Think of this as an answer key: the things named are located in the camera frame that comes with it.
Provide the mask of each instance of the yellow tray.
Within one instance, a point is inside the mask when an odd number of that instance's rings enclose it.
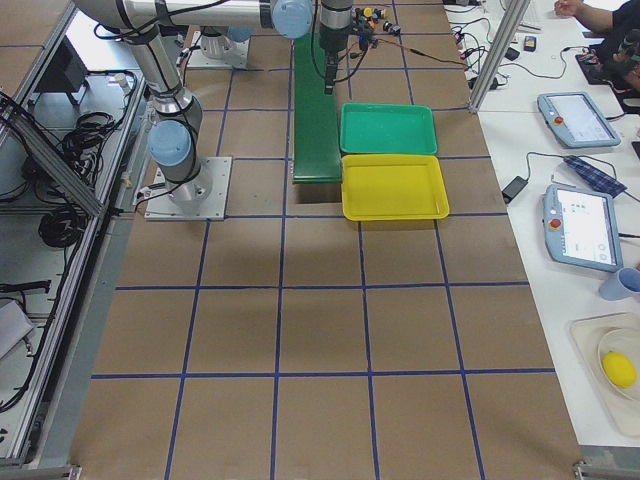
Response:
[[[349,220],[423,220],[449,215],[440,163],[433,155],[342,158],[342,211]]]

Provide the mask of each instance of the tablet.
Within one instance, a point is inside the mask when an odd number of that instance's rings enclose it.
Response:
[[[544,238],[551,258],[607,272],[622,268],[611,195],[551,185],[543,207]]]
[[[585,92],[539,95],[538,108],[551,131],[569,148],[620,143],[618,134]]]

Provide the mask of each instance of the metal mounting plate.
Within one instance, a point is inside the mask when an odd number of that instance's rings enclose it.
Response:
[[[153,221],[189,221],[189,220],[224,220],[231,177],[231,157],[202,158],[202,174],[212,176],[212,190],[202,201],[193,204],[177,204],[169,195],[162,195],[166,189],[154,190],[154,197],[149,200],[144,214],[147,220]],[[157,170],[155,183],[163,183],[164,175]]]

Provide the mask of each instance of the green tray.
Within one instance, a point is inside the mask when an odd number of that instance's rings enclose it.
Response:
[[[345,103],[340,148],[345,153],[434,155],[433,112],[420,105]]]

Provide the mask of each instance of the keyboard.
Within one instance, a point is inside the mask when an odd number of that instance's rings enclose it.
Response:
[[[505,7],[509,6],[509,3],[513,0],[505,0]],[[542,22],[540,21],[540,15],[538,14],[538,9],[536,7],[536,0],[531,0],[529,6],[524,12],[524,17],[520,21],[520,25],[518,26],[518,30],[522,30],[525,32],[541,32],[542,31]]]

